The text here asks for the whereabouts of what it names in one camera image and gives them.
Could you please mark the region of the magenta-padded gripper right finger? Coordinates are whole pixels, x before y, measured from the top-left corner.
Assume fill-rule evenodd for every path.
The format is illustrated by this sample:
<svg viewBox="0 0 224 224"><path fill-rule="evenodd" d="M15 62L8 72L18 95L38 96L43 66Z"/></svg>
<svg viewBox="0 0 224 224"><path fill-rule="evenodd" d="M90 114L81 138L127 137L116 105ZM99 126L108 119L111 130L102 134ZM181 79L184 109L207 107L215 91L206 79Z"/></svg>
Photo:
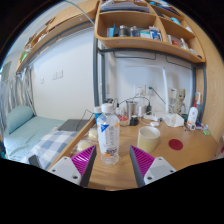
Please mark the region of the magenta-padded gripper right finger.
<svg viewBox="0 0 224 224"><path fill-rule="evenodd" d="M153 183L175 172L175 168L163 157L154 158L135 146L130 146L130 157L138 187Z"/></svg>

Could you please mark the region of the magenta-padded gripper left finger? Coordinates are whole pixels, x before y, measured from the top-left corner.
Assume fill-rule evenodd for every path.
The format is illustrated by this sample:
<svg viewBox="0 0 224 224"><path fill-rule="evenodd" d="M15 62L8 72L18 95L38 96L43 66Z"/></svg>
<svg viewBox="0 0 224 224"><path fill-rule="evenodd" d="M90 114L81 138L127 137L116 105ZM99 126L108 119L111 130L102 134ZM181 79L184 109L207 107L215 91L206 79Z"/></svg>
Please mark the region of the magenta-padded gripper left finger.
<svg viewBox="0 0 224 224"><path fill-rule="evenodd" d="M86 188L89 184L96 155L96 146L93 145L72 157L62 157L49 169L49 172Z"/></svg>

